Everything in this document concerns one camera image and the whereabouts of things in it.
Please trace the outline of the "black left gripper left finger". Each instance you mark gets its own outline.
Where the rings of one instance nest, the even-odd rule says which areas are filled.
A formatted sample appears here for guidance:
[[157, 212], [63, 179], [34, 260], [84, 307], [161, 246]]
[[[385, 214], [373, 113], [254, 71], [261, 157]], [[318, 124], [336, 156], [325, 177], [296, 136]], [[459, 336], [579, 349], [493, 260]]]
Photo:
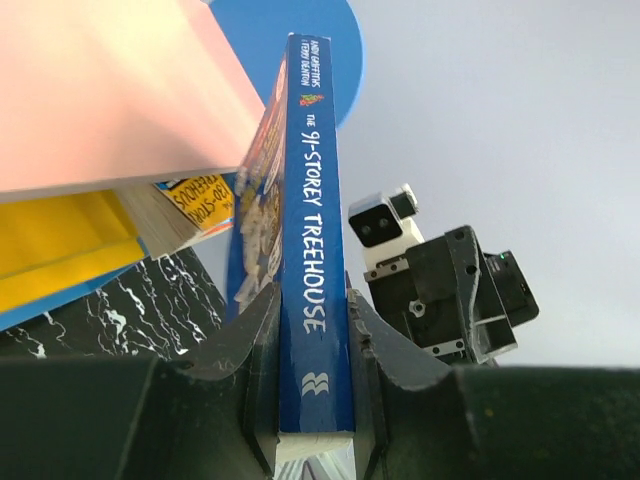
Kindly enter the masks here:
[[270, 479], [281, 292], [196, 352], [1, 361], [5, 479]]

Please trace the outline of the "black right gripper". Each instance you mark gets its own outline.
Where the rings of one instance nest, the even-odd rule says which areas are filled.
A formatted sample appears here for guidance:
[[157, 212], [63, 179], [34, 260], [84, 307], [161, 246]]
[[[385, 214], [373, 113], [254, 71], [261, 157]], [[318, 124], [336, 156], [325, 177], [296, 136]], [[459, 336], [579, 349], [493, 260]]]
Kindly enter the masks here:
[[511, 251], [489, 254], [464, 225], [369, 267], [380, 317], [446, 364], [492, 365], [539, 307]]

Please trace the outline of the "yellow 130-storey treehouse book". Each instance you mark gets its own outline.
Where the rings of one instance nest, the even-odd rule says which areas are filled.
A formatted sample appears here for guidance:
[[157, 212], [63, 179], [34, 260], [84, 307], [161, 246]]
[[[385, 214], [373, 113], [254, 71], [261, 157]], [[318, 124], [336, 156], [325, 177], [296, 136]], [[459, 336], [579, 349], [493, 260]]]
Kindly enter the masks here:
[[221, 175], [131, 185], [116, 189], [115, 194], [153, 259], [232, 226], [234, 195]]

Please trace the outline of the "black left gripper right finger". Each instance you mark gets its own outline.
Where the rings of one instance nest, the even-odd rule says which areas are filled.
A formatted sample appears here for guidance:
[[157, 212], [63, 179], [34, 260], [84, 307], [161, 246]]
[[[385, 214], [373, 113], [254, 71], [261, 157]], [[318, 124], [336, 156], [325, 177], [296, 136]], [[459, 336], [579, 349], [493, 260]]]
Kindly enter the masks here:
[[361, 479], [635, 479], [635, 369], [449, 366], [348, 294]]

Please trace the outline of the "blue 91-storey treehouse book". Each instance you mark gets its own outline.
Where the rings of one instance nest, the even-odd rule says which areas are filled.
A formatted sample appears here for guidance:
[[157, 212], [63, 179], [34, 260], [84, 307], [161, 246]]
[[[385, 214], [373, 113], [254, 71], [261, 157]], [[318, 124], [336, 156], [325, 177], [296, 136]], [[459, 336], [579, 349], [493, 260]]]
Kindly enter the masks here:
[[329, 39], [288, 36], [234, 194], [228, 314], [281, 290], [276, 459], [343, 447], [354, 413]]

